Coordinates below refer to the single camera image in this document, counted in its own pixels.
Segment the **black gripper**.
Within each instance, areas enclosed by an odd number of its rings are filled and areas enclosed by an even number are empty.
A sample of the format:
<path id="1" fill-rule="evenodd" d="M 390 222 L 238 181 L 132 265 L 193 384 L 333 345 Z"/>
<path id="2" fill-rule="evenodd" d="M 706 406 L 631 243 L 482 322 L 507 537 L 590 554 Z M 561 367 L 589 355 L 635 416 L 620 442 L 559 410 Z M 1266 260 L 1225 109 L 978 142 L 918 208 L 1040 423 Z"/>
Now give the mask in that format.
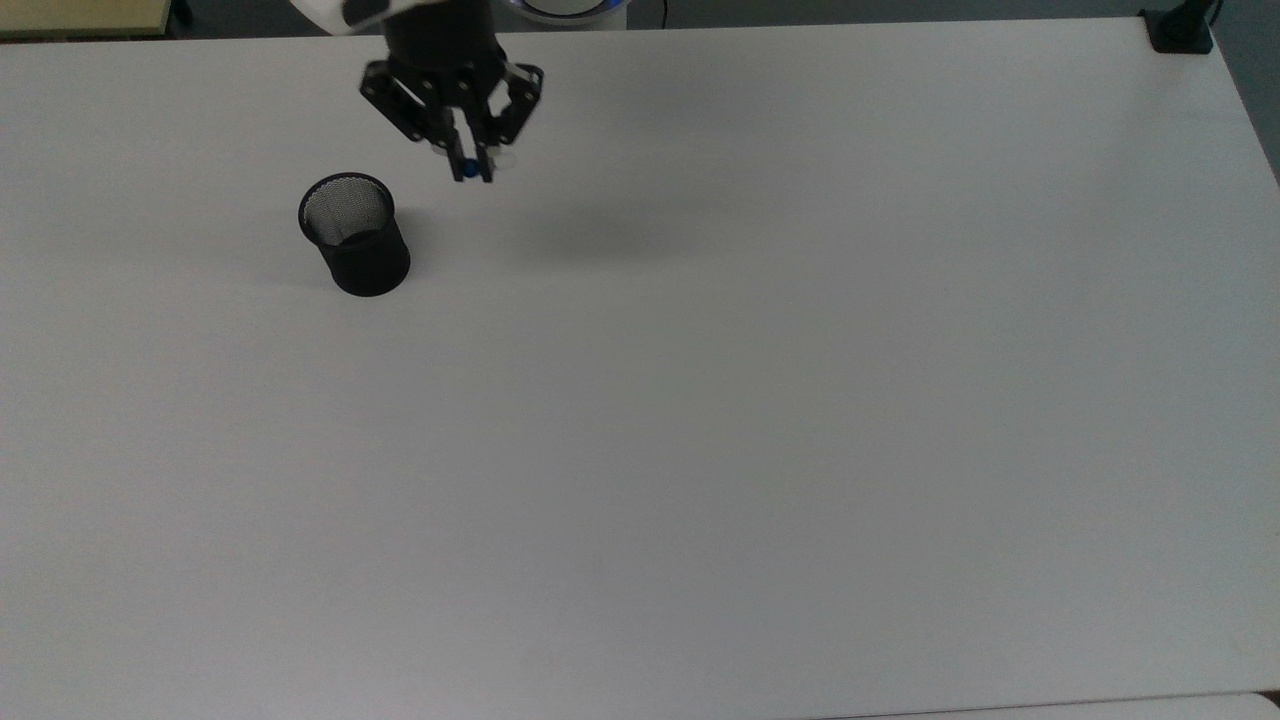
<path id="1" fill-rule="evenodd" d="M 489 1 L 417 4 L 385 18 L 383 36 L 389 60 L 365 67 L 361 95 L 408 141 L 442 154 L 454 182 L 467 179 L 467 156 L 449 108 L 481 108 L 477 164 L 492 183 L 500 150 L 541 101 L 541 68 L 506 64 Z M 488 100 L 498 85 L 507 104 L 494 114 Z"/>

